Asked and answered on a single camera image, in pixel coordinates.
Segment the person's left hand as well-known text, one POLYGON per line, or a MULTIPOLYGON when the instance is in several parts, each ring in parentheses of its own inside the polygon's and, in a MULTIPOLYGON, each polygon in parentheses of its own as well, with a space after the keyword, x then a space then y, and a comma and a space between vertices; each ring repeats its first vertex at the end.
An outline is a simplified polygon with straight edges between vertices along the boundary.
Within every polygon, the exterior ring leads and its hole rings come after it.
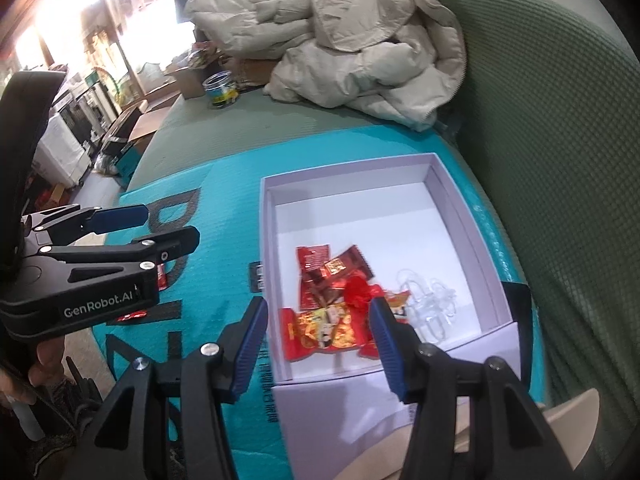
POLYGON ((22 382, 12 378, 5 370, 1 371, 1 402, 7 404, 9 399, 35 404, 36 394, 32 388, 42 386, 56 386, 65 378, 63 358, 65 352, 65 337, 58 337, 38 344, 36 353, 30 358, 27 372, 27 387, 22 382))

